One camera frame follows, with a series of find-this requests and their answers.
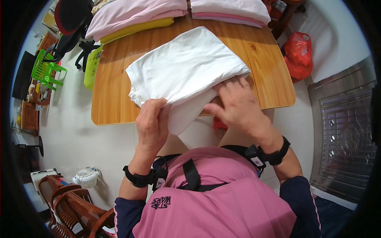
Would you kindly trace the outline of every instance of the red plastic bag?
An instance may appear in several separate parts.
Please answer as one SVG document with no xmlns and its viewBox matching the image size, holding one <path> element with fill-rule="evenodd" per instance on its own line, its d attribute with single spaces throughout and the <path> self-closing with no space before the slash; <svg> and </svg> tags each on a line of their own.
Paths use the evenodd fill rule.
<svg viewBox="0 0 381 238">
<path fill-rule="evenodd" d="M 307 78 L 312 72 L 312 47 L 309 35 L 294 32 L 282 46 L 282 54 L 292 82 Z"/>
</svg>

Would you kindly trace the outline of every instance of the navy blue sleeve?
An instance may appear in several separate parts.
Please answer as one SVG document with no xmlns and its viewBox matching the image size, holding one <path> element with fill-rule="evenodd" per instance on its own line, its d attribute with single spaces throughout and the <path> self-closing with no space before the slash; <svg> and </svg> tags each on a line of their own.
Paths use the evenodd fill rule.
<svg viewBox="0 0 381 238">
<path fill-rule="evenodd" d="M 290 237 L 321 237 L 319 215 L 305 177 L 296 176 L 286 180 L 280 186 L 279 196 L 289 204 L 296 215 Z"/>
<path fill-rule="evenodd" d="M 132 228 L 140 221 L 144 205 L 143 200 L 115 200 L 115 231 L 118 238 L 133 238 Z"/>
</svg>

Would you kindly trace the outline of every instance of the television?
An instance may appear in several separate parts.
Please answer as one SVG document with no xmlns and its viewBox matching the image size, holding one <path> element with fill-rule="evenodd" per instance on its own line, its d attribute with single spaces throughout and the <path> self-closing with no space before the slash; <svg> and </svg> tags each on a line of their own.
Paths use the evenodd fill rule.
<svg viewBox="0 0 381 238">
<path fill-rule="evenodd" d="M 29 52 L 24 52 L 17 70 L 16 79 L 14 80 L 12 97 L 26 100 L 30 86 L 30 76 L 32 75 L 35 61 L 36 56 Z"/>
</svg>

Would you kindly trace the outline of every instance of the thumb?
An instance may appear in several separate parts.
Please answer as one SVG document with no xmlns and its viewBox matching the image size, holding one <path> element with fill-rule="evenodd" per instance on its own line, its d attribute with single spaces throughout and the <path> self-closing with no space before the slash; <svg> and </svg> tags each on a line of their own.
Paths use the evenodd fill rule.
<svg viewBox="0 0 381 238">
<path fill-rule="evenodd" d="M 225 110 L 216 103 L 208 103 L 204 106 L 204 110 L 218 116 L 221 120 L 225 119 Z"/>
<path fill-rule="evenodd" d="M 171 106 L 172 105 L 167 105 L 160 110 L 159 116 L 157 118 L 160 131 L 168 130 L 168 118 L 169 118 L 169 111 L 171 110 Z"/>
</svg>

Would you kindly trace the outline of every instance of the hand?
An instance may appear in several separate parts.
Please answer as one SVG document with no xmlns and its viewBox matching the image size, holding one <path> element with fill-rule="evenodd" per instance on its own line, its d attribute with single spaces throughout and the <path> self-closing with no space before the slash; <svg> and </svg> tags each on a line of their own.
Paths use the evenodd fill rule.
<svg viewBox="0 0 381 238">
<path fill-rule="evenodd" d="M 224 104 L 205 105 L 204 109 L 218 116 L 228 127 L 260 140 L 271 127 L 270 119 L 265 116 L 253 94 L 249 83 L 242 76 L 235 76 L 214 86 Z"/>
<path fill-rule="evenodd" d="M 164 98 L 147 100 L 136 118 L 139 134 L 139 149 L 142 153 L 155 157 L 168 136 L 168 116 L 171 105 Z"/>
</svg>

